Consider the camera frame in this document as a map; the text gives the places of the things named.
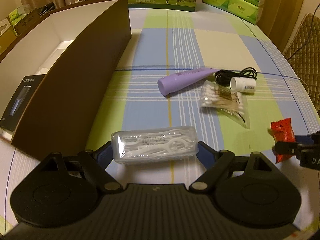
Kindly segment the large brown storage box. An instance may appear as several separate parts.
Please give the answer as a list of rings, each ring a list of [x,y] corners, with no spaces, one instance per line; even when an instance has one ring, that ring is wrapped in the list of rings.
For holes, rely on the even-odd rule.
[[[56,9],[33,24],[1,55],[1,109],[22,79],[40,69],[63,42],[68,47],[32,95],[1,161],[15,150],[37,160],[86,146],[100,103],[131,39],[127,0],[90,0]]]

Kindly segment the quilted olive chair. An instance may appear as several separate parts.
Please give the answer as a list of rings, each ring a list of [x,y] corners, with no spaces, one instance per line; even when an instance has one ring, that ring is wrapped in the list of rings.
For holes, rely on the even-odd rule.
[[[297,76],[309,89],[314,104],[319,104],[319,18],[307,14],[284,52]]]

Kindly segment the dental floss pick box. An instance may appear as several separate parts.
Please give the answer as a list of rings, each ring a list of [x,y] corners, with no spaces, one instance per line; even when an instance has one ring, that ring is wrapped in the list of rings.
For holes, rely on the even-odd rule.
[[[199,152],[193,126],[119,131],[111,135],[113,158],[124,165],[181,160]]]

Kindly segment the plaid bed sheet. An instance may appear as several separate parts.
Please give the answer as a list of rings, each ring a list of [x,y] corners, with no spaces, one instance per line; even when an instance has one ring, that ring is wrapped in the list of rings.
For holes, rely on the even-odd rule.
[[[197,12],[130,9],[132,39],[108,85],[86,146],[96,150],[120,130],[192,125],[212,148],[238,155],[263,152],[273,162],[270,124],[291,118],[295,135],[319,130],[319,117],[300,79],[282,53],[256,25],[202,5]],[[247,97],[250,129],[215,109],[200,108],[197,83],[163,97],[157,80],[198,67],[258,72],[257,91]],[[1,140],[1,233],[15,226],[9,198],[13,189],[39,162]],[[319,171],[299,166],[296,158],[277,165],[302,194],[295,225],[319,229]],[[190,184],[204,168],[195,158],[163,163],[157,170],[112,163],[108,171],[127,182]]]

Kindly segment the purple cream tube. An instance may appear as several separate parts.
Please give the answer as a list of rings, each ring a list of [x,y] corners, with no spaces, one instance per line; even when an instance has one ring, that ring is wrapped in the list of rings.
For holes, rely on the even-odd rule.
[[[160,93],[167,96],[218,72],[214,68],[198,68],[170,74],[157,81]]]

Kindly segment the black Flyco shaver box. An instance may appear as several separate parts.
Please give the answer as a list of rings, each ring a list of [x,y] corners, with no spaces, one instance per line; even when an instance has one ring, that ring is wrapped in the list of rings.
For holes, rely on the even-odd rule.
[[[23,78],[2,115],[2,129],[11,132],[15,131],[28,102],[44,77],[45,74],[39,74],[29,75]]]

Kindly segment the white pill bottle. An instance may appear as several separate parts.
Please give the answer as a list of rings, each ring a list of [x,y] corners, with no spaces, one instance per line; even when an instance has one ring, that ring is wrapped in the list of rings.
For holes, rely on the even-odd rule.
[[[241,93],[254,93],[257,88],[256,80],[247,77],[233,77],[230,81],[230,89]]]

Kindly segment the cotton swab bag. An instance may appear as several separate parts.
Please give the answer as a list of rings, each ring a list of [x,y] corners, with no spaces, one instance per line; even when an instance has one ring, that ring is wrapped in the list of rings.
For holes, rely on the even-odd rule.
[[[214,108],[242,127],[250,128],[247,100],[240,92],[206,80],[201,88],[200,105],[203,108]]]

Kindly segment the red candy packet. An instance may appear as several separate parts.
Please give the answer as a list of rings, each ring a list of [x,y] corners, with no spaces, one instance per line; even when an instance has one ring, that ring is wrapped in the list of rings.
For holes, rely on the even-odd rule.
[[[271,122],[271,130],[275,142],[295,142],[295,135],[291,126],[291,118]]]

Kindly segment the brown cardboard boxes stack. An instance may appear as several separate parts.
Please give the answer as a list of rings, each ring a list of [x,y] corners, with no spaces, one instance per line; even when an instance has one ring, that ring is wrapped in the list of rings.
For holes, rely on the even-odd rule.
[[[4,20],[1,20],[1,54],[19,35],[54,9],[54,3],[49,3],[34,10],[31,9],[30,5],[22,5],[13,10]]]

